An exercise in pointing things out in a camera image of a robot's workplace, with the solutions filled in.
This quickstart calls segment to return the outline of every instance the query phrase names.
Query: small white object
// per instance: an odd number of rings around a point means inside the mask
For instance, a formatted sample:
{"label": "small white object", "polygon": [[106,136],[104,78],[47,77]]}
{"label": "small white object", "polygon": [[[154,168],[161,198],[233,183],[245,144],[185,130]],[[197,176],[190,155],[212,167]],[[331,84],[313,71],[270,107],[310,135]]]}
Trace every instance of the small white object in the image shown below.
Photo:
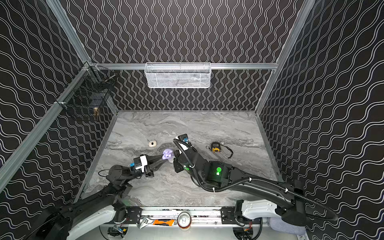
{"label": "small white object", "polygon": [[144,156],[140,156],[140,161],[141,161],[141,166],[139,167],[135,167],[135,169],[141,169],[141,172],[144,172],[144,167],[148,165],[148,161],[147,161],[147,157],[144,155]]}
{"label": "small white object", "polygon": [[150,147],[156,147],[157,146],[157,142],[156,141],[150,141],[148,145]]}

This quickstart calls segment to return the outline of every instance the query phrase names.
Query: black wire basket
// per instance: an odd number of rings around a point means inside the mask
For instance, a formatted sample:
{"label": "black wire basket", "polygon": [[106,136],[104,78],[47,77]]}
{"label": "black wire basket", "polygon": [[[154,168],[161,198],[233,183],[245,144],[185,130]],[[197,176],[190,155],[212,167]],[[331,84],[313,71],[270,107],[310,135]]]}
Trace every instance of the black wire basket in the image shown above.
{"label": "black wire basket", "polygon": [[92,66],[64,102],[59,103],[76,121],[98,121],[107,108],[106,101],[114,87],[116,73],[104,67]]}

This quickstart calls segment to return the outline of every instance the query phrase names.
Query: gray marble surface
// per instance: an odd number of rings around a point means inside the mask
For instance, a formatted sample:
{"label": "gray marble surface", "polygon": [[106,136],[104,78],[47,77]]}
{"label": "gray marble surface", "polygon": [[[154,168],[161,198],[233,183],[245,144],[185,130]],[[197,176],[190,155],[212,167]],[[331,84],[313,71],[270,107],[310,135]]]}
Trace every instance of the gray marble surface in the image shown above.
{"label": "gray marble surface", "polygon": [[[92,179],[82,197],[95,193],[108,184],[100,177],[101,169],[115,164],[127,166],[140,154],[158,155],[166,148],[176,150],[172,140],[188,134],[193,146],[207,160],[223,161],[246,172],[276,180],[253,112],[119,112]],[[157,147],[148,142],[156,140]],[[218,141],[230,152],[212,153],[206,149]],[[198,188],[185,171],[175,173],[167,162],[153,178],[133,180],[127,205],[139,206],[233,206],[236,200],[256,200],[255,196],[237,191],[209,193]]]}

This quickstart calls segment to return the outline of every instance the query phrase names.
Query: wrench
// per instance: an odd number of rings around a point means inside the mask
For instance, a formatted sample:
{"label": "wrench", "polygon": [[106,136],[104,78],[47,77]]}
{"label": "wrench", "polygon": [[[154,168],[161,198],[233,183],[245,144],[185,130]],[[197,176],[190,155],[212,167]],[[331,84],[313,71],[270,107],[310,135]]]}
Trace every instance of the wrench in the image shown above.
{"label": "wrench", "polygon": [[147,225],[173,226],[177,225],[177,221],[174,219],[151,219],[148,216],[144,216],[140,219],[139,223],[136,224],[139,229]]}

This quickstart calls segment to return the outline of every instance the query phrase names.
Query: wall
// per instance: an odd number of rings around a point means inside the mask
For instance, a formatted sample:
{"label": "wall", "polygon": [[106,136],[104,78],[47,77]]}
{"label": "wall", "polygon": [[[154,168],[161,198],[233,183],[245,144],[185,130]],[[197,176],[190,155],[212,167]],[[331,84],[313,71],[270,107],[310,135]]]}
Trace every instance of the wall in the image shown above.
{"label": "wall", "polygon": [[0,194],[0,239],[21,239],[44,208],[73,203],[111,120],[108,111],[96,122],[61,112]]}
{"label": "wall", "polygon": [[93,62],[276,62],[302,0],[62,1]]}
{"label": "wall", "polygon": [[254,110],[271,70],[212,71],[209,88],[149,88],[144,71],[118,71],[114,102],[123,110]]}
{"label": "wall", "polygon": [[[82,63],[44,0],[0,1],[1,166]],[[73,202],[112,119],[62,111],[0,193],[0,239],[22,239],[41,211]]]}
{"label": "wall", "polygon": [[[95,63],[274,63],[302,0],[61,1]],[[150,89],[122,71],[121,110],[253,110],[270,70],[213,71],[209,89]]]}
{"label": "wall", "polygon": [[384,1],[317,0],[261,113],[284,180],[339,214],[310,239],[384,236],[383,51]]}
{"label": "wall", "polygon": [[0,1],[0,164],[83,65],[43,0]]}

